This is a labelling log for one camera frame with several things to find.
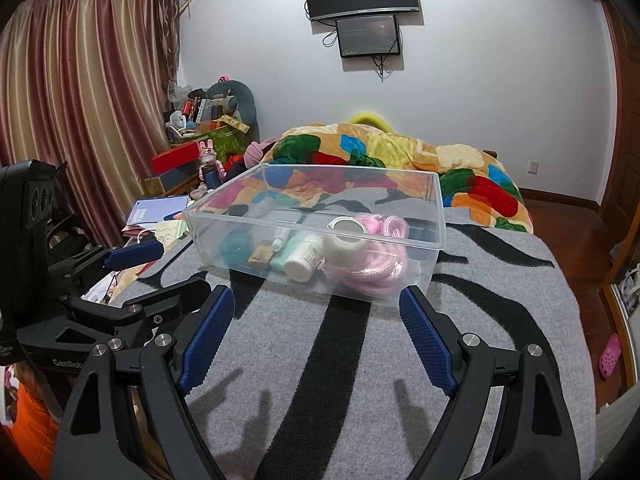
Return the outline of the green cardboard box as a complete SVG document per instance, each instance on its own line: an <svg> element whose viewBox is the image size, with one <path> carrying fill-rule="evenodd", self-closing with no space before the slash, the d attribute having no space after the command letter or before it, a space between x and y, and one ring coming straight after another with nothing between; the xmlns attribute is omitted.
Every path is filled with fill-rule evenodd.
<svg viewBox="0 0 640 480"><path fill-rule="evenodd" d="M204 143L212 141L213 149L221 162L226 162L230 156L243 155L250 144L250 138L245 133L230 126L210 130L199 136L198 140Z"/></svg>

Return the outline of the white pill bottle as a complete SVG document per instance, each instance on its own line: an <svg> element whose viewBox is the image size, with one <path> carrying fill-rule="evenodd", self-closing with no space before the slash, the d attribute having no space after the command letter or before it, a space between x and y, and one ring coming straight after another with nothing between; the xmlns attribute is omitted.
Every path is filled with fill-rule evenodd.
<svg viewBox="0 0 640 480"><path fill-rule="evenodd" d="M290 280L308 282L321 262L322 243L322 237L317 234L304 235L285 260L284 274Z"/></svg>

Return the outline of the brown wooden door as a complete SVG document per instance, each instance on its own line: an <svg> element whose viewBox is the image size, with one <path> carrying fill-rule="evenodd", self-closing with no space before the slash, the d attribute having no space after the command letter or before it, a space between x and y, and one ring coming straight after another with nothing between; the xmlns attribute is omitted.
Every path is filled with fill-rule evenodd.
<svg viewBox="0 0 640 480"><path fill-rule="evenodd" d="M639 205L639 41L610 0L601 0L615 66L615 140L600 216L624 237Z"/></svg>

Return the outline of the pink hat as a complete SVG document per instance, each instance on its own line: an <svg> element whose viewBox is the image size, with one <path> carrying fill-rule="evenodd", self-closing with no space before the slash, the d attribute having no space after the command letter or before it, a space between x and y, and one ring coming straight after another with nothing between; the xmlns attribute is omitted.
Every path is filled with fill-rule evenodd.
<svg viewBox="0 0 640 480"><path fill-rule="evenodd" d="M273 144L277 142L276 138L268 138L262 142L252 141L250 145L246 148L243 160L245 167L250 169L256 165L258 165L265 154L273 147Z"/></svg>

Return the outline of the yellow pillow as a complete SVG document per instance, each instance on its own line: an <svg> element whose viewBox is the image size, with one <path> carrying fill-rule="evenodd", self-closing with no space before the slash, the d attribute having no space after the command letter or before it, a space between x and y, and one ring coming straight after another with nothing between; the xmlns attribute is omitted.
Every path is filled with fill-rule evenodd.
<svg viewBox="0 0 640 480"><path fill-rule="evenodd" d="M394 129L380 116L373 113L359 113L349 119L349 122L354 125L366 125L386 133L393 132Z"/></svg>

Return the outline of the white ointment tube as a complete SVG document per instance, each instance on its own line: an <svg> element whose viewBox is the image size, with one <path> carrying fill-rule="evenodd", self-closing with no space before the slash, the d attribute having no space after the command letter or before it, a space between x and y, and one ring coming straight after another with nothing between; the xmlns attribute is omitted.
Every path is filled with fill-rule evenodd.
<svg viewBox="0 0 640 480"><path fill-rule="evenodd" d="M271 242L271 249L273 252L280 252L283 248L285 248L286 243L288 242L288 236L290 235L291 230L288 228L277 228L276 232L274 232L273 239Z"/></svg>

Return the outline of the blue notebook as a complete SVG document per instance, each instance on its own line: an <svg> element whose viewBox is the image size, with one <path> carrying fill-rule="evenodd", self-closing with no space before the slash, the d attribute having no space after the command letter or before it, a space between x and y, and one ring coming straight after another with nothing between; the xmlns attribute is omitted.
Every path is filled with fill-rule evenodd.
<svg viewBox="0 0 640 480"><path fill-rule="evenodd" d="M183 211L188 203L189 197L186 195L137 200L132 206L126 225L141 226L163 221L166 217Z"/></svg>

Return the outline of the small black wall monitor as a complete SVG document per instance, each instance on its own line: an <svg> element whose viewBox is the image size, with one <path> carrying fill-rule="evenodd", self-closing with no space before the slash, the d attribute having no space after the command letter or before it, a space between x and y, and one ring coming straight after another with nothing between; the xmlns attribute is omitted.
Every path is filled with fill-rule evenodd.
<svg viewBox="0 0 640 480"><path fill-rule="evenodd" d="M372 14L336 21L341 58L400 55L399 27L394 14Z"/></svg>

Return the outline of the striped pink curtain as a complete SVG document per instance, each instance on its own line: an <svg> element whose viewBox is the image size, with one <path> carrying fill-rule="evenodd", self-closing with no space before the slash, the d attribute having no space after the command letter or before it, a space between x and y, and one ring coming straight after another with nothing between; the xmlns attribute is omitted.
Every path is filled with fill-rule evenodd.
<svg viewBox="0 0 640 480"><path fill-rule="evenodd" d="M1 162L67 166L73 212L116 245L168 150L179 0L23 0L1 33Z"/></svg>

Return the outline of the pink rabbit plush toy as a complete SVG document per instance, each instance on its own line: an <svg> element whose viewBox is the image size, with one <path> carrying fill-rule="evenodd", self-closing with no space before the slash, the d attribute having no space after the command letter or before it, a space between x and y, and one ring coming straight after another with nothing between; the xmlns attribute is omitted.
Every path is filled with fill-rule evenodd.
<svg viewBox="0 0 640 480"><path fill-rule="evenodd" d="M208 139L198 142L198 152L200 153L200 169L198 171L201 181L209 190L219 188L224 184L226 170L217 157L213 141Z"/></svg>

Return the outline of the mint green tube bottle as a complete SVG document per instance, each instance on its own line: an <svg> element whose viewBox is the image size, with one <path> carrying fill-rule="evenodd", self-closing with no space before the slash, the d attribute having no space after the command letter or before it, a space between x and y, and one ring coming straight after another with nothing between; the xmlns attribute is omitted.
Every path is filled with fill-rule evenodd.
<svg viewBox="0 0 640 480"><path fill-rule="evenodd" d="M312 235L303 232L294 234L285 248L274 254L270 262L271 269L282 273L307 272L310 269L310 263L306 253L313 238Z"/></svg>

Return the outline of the blue tape roll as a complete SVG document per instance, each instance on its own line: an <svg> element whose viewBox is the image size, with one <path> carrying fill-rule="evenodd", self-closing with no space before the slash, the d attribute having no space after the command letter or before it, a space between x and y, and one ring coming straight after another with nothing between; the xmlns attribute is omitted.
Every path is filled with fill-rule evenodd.
<svg viewBox="0 0 640 480"><path fill-rule="evenodd" d="M219 244L222 260L229 266L247 263L254 252L254 243L250 234L233 231Z"/></svg>

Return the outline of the colourful patchwork quilt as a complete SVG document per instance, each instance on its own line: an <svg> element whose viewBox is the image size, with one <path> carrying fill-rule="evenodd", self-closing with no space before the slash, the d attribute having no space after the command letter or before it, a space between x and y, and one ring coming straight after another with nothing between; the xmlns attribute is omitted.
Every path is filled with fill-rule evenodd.
<svg viewBox="0 0 640 480"><path fill-rule="evenodd" d="M323 234L331 220L349 216L369 240L436 246L448 208L463 209L480 226L534 230L495 156L351 123L288 130L258 165L193 204L186 218L197 233L240 226Z"/></svg>

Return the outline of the small brown cardboard box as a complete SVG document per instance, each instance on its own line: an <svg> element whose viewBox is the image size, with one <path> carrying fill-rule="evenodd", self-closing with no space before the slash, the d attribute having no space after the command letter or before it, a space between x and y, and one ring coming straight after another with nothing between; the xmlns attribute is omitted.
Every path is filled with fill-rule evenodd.
<svg viewBox="0 0 640 480"><path fill-rule="evenodd" d="M254 269L269 269L270 262L273 258L272 243L268 240L263 240L252 252L247 263Z"/></svg>

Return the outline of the grey neck pillow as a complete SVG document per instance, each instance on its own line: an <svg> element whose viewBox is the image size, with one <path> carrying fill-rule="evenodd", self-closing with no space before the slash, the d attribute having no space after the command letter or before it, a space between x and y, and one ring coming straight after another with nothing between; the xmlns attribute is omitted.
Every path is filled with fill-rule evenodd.
<svg viewBox="0 0 640 480"><path fill-rule="evenodd" d="M237 80L220 80L206 90L206 96L213 99L215 96L228 96L232 110L231 116L248 125L249 138L258 138L257 110L253 93L246 84Z"/></svg>

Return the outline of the red storage box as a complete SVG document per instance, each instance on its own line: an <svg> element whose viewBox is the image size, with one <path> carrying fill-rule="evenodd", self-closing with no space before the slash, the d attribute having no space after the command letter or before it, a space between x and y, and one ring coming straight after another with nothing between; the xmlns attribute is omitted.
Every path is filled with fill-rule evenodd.
<svg viewBox="0 0 640 480"><path fill-rule="evenodd" d="M200 150L195 141L179 144L168 151L151 158L154 176L160 176L166 171L190 164L200 157Z"/></svg>

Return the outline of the white bandage roll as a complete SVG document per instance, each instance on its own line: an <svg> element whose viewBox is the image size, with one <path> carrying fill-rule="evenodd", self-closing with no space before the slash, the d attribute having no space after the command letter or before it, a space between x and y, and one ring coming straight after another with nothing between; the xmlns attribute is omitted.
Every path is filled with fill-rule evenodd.
<svg viewBox="0 0 640 480"><path fill-rule="evenodd" d="M328 224L328 232L323 235L324 258L334 266L354 266L367 246L363 238L367 232L367 228L354 217L334 218Z"/></svg>

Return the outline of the pink slipper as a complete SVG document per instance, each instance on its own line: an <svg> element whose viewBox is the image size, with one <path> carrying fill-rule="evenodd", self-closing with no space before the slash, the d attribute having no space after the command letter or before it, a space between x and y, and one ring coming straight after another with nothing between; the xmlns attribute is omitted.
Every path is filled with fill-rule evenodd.
<svg viewBox="0 0 640 480"><path fill-rule="evenodd" d="M598 370L603 379L610 378L622 355L622 344L617 334L612 334L598 359Z"/></svg>

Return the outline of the clear plastic storage box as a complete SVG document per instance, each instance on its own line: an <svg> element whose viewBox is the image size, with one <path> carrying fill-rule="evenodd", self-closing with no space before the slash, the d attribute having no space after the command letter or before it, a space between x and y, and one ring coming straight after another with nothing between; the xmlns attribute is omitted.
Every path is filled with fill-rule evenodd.
<svg viewBox="0 0 640 480"><path fill-rule="evenodd" d="M446 240L434 172L260 164L183 213L204 266L394 304Z"/></svg>

